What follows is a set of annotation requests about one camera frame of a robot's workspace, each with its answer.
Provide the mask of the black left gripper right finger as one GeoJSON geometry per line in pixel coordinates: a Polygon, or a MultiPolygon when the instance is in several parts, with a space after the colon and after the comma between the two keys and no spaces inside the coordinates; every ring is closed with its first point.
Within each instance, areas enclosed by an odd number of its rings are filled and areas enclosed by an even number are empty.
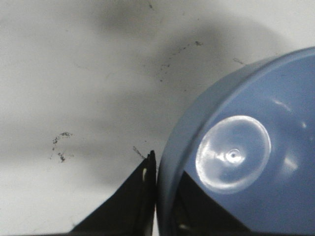
{"type": "Polygon", "coordinates": [[[175,197],[176,236],[249,236],[251,231],[183,173],[175,197]]]}

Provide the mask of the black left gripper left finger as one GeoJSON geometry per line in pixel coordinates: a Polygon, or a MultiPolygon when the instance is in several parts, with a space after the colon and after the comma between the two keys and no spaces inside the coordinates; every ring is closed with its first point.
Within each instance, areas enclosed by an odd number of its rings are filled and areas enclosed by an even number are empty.
{"type": "Polygon", "coordinates": [[[151,236],[156,195],[152,150],[108,200],[71,230],[71,235],[151,236]]]}

